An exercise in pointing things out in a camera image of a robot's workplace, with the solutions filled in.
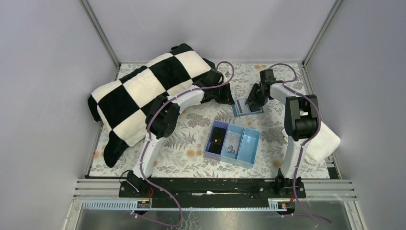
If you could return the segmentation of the teal leather card holder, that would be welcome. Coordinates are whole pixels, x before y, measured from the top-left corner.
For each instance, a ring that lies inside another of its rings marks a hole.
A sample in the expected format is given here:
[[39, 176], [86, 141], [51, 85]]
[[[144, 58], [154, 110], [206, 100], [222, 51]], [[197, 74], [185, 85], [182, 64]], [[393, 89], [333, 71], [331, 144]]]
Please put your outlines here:
[[233, 113], [235, 117], [261, 114], [264, 112], [262, 107], [250, 107], [246, 104], [246, 99], [236, 99], [232, 105]]

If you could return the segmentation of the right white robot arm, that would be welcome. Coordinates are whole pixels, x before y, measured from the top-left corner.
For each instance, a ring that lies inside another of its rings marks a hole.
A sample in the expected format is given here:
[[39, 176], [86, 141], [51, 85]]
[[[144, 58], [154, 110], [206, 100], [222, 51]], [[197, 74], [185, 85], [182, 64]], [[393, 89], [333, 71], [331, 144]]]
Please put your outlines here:
[[278, 100], [285, 106], [284, 129], [288, 136], [285, 160], [268, 187], [259, 185], [260, 197], [294, 197], [302, 188], [299, 171], [310, 140], [320, 130], [317, 97], [303, 95], [276, 80], [272, 69], [260, 72], [260, 83], [252, 86], [246, 105], [259, 110], [268, 100]]

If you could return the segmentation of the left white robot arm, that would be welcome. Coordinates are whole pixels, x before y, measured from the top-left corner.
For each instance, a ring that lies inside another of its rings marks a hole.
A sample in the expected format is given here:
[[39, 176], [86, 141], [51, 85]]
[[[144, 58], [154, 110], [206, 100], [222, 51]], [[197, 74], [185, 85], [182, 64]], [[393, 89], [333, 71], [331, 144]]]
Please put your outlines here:
[[140, 197], [150, 194], [154, 188], [163, 190], [159, 185], [151, 182], [153, 163], [163, 142], [176, 128], [179, 115], [188, 107], [200, 105], [211, 100], [218, 103], [231, 103], [230, 78], [215, 69], [208, 73], [208, 80], [200, 80], [188, 89], [169, 97], [158, 96], [147, 116], [147, 134], [140, 156], [129, 170], [126, 180], [121, 182], [121, 193], [129, 193]]

